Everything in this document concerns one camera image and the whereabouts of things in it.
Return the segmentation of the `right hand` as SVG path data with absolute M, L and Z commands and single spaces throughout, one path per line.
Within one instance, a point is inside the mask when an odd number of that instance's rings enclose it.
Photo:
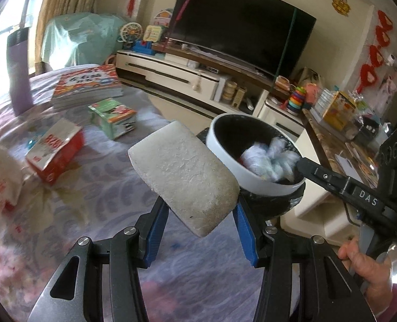
M 375 315 L 385 311 L 393 298 L 391 261 L 387 257 L 379 263 L 359 250 L 359 239 L 355 236 L 338 249 L 338 257 L 349 270 L 353 269 L 369 283 L 365 291 L 366 300 Z

